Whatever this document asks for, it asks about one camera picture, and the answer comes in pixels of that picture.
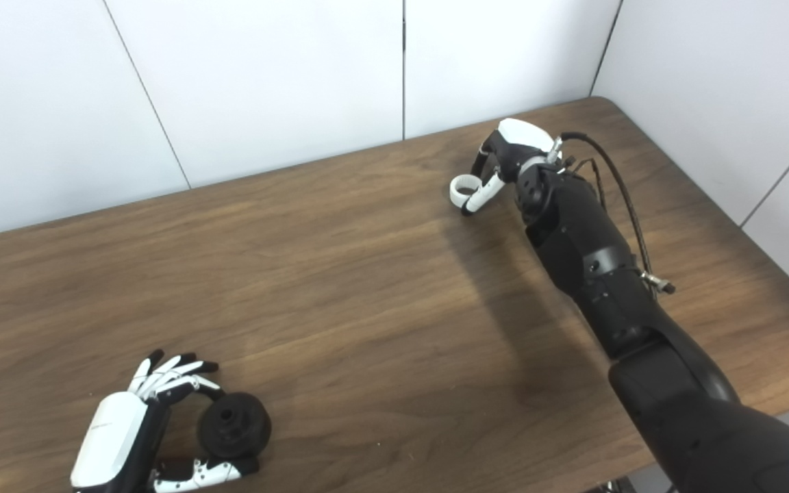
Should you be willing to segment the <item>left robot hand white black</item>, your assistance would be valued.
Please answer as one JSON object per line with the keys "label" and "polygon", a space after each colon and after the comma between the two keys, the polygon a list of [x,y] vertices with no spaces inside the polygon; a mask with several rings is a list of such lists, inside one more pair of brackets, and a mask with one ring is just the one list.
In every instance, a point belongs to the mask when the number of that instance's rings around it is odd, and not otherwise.
{"label": "left robot hand white black", "polygon": [[[190,492],[257,473],[272,420],[256,396],[210,381],[217,368],[194,353],[165,359],[157,349],[144,358],[128,387],[97,406],[70,474],[72,490]],[[211,402],[197,425],[203,455],[160,459],[173,406],[194,394]]]}

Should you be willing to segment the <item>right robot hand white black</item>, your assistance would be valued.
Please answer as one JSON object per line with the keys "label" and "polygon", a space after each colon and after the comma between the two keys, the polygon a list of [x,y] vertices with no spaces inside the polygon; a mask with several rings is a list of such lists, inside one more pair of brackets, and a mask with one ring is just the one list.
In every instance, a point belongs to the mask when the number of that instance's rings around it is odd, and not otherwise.
{"label": "right robot hand white black", "polygon": [[524,168],[562,163],[562,140],[532,123],[505,118],[483,140],[469,174],[458,175],[449,186],[450,201],[470,216],[508,184],[515,184]]}

